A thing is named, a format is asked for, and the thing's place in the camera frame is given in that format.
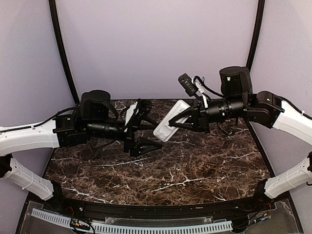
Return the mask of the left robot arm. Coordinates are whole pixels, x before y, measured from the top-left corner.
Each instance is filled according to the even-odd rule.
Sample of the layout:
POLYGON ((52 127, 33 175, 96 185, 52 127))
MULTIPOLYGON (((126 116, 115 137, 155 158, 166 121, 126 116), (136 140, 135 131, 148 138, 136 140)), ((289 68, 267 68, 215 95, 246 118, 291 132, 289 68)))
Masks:
POLYGON ((138 99, 134 109, 123 109, 129 113, 129 119, 119 120, 119 113, 110 100, 108 92, 92 90, 82 94, 78 106, 59 111, 41 123, 2 127, 1 178, 49 201, 57 212, 63 213, 69 208, 69 202, 63 198, 61 186, 25 168, 13 157, 13 153, 39 148, 68 148, 85 144, 93 137, 122 141, 123 151, 131 156, 161 149, 160 143, 135 137, 136 131, 151 130, 157 125, 149 117, 152 109, 150 101, 138 99))

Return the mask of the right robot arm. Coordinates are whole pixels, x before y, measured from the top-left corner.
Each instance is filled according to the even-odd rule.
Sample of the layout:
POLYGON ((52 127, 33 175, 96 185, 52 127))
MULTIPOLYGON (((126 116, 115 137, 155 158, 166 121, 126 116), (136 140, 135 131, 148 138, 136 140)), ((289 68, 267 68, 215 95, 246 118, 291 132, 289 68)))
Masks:
MULTIPOLYGON (((231 66, 219 71, 221 79, 220 99, 212 99, 205 107, 194 101, 193 106, 171 117, 169 126, 194 132, 210 132, 210 123, 224 122, 231 118, 244 118, 267 128, 284 131, 312 145, 312 117, 299 111, 290 101, 268 91, 253 94, 250 71, 247 67, 231 66), (190 123, 177 123, 188 117, 190 123)), ((312 152, 298 165, 273 178, 258 183, 249 208, 260 211, 268 199, 312 181, 312 152)))

